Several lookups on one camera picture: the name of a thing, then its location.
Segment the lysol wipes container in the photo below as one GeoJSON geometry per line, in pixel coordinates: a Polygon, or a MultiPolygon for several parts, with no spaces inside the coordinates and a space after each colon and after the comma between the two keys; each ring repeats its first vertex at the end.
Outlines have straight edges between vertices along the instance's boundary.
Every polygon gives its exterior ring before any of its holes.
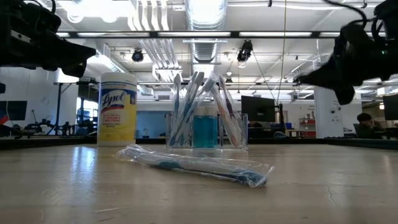
{"type": "Polygon", "coordinates": [[[99,146],[136,143],[137,79],[130,73],[108,72],[99,89],[99,146]]]}

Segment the table surface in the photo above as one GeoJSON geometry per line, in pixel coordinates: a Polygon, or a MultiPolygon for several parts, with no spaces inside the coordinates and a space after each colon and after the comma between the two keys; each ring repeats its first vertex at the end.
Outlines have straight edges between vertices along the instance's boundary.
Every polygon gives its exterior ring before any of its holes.
{"type": "Polygon", "coordinates": [[[116,151],[94,145],[0,151],[0,223],[398,220],[398,151],[312,144],[219,154],[275,165],[258,189],[119,161],[116,151]]]}

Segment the wooden table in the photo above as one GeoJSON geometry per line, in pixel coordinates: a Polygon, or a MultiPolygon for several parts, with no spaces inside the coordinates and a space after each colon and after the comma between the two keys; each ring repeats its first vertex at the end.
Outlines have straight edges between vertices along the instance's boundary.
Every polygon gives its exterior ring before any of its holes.
{"type": "Polygon", "coordinates": [[[0,151],[0,223],[398,220],[398,151],[250,146],[233,157],[276,167],[266,187],[250,189],[118,161],[112,157],[117,150],[89,145],[0,151]]]}

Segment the computer monitor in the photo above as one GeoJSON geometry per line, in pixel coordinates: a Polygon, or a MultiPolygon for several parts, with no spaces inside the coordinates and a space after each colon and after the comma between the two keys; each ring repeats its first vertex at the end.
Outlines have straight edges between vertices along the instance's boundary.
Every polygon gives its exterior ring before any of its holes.
{"type": "Polygon", "coordinates": [[[248,114],[249,121],[275,122],[275,100],[242,96],[242,114],[248,114]]]}
{"type": "Polygon", "coordinates": [[[0,111],[8,114],[11,121],[24,121],[26,116],[27,101],[0,101],[0,111]]]}
{"type": "Polygon", "coordinates": [[[398,120],[398,95],[383,96],[386,121],[398,120]]]}

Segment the lysol logo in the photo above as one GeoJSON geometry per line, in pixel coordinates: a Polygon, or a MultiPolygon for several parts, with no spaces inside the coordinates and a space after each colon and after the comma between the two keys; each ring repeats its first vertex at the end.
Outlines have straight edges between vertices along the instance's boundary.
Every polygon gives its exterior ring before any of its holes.
{"type": "Polygon", "coordinates": [[[101,114],[108,110],[123,109],[125,96],[126,92],[121,90],[111,91],[103,95],[101,100],[101,114]]]}

